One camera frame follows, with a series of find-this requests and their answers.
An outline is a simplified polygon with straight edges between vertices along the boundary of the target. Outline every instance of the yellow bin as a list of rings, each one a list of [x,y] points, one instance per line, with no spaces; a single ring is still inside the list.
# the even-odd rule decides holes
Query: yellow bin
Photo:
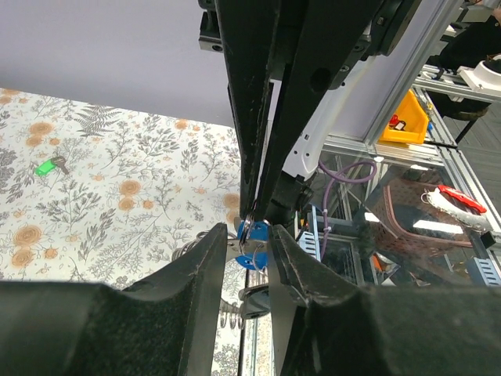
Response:
[[[405,94],[395,111],[399,121],[405,122],[403,130],[399,131],[390,124],[384,129],[380,141],[390,143],[423,143],[428,128],[428,116],[417,101],[412,90]]]

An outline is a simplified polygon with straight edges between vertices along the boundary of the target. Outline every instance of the white wall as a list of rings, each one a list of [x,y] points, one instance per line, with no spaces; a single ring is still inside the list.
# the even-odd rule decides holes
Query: white wall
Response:
[[[197,0],[0,0],[0,87],[231,125]]]

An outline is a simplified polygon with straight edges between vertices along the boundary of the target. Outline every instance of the metal spring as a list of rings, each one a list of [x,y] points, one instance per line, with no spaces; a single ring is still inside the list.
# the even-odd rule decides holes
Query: metal spring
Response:
[[[189,252],[195,247],[195,245],[208,233],[208,231],[201,231],[196,235],[195,240],[191,240],[180,248],[177,248],[172,252],[172,261],[179,259],[186,252]],[[236,235],[233,233],[228,233],[230,239],[236,239]],[[244,322],[242,316],[240,315],[240,307],[236,303],[229,304],[226,300],[221,299],[219,303],[219,326],[221,328],[226,327],[229,320],[229,327],[235,329],[238,327],[240,330],[243,329]]]

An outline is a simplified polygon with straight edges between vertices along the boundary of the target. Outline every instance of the cable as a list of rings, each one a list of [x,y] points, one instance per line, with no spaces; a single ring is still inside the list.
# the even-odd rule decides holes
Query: cable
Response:
[[[371,172],[366,176],[365,178],[360,178],[360,179],[349,179],[344,176],[344,174],[348,171],[350,171],[352,168],[357,167],[357,166],[370,166],[371,167]],[[356,162],[353,164],[350,164],[346,167],[343,167],[340,171],[334,172],[330,171],[323,163],[322,161],[319,161],[319,167],[322,171],[324,171],[328,176],[330,176],[332,179],[330,180],[329,184],[327,184],[326,190],[323,194],[323,200],[322,200],[322,206],[323,206],[323,242],[322,242],[322,250],[320,251],[320,259],[323,258],[323,255],[326,253],[326,248],[327,248],[327,238],[329,236],[330,231],[332,230],[331,227],[329,226],[329,216],[328,216],[328,210],[327,210],[327,198],[329,198],[329,193],[330,190],[332,189],[332,186],[334,185],[335,182],[340,182],[340,183],[348,183],[348,184],[360,184],[360,183],[367,183],[370,180],[376,176],[377,173],[377,165],[375,161],[360,161]]]

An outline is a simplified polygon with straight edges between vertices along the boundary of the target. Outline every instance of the floral tablecloth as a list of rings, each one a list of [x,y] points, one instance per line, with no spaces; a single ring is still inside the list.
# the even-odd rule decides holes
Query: floral tablecloth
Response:
[[[51,157],[67,159],[39,177]],[[235,132],[172,117],[0,93],[0,279],[102,281],[122,289],[238,215]],[[222,296],[244,271],[227,264]],[[236,374],[240,331],[218,329],[213,375]]]

